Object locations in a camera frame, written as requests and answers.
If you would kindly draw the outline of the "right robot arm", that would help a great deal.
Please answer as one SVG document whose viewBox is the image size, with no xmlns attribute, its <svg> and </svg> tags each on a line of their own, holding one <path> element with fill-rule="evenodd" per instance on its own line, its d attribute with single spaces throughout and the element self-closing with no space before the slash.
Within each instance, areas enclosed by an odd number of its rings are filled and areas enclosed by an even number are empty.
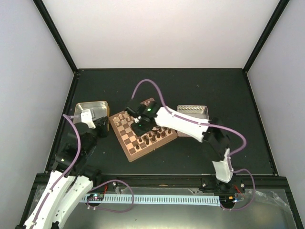
<svg viewBox="0 0 305 229">
<path fill-rule="evenodd" d="M 217 179 L 217 188 L 221 192 L 228 192 L 234 187 L 233 169 L 229 156 L 229 137 L 217 125 L 207 119 L 191 117 L 179 113 L 168 107 L 159 109 L 144 107 L 139 111 L 126 109 L 134 118 L 132 130 L 137 136 L 142 136 L 154 127 L 167 127 L 182 132 L 204 144 L 203 151 L 212 161 Z"/>
</svg>

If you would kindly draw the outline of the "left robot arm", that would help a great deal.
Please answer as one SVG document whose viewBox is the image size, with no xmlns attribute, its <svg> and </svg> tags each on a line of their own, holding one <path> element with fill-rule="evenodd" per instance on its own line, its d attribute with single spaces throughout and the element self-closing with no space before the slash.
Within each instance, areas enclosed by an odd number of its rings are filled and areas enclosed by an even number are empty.
<svg viewBox="0 0 305 229">
<path fill-rule="evenodd" d="M 107 137 L 108 116 L 93 123 L 74 124 L 70 116 L 63 116 L 76 135 L 76 143 L 68 141 L 56 155 L 47 186 L 33 212 L 18 229 L 62 229 L 80 200 L 90 190 L 102 186 L 100 170 L 87 165 L 98 140 Z"/>
</svg>

